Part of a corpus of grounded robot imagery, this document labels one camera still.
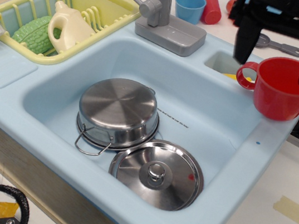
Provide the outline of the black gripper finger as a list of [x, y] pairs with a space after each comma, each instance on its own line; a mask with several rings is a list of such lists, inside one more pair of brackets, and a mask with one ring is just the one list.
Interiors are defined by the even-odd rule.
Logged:
[[234, 58], [239, 64], [243, 65], [247, 62], [258, 41], [261, 30], [261, 25], [251, 17], [244, 16], [241, 19], [234, 47]]

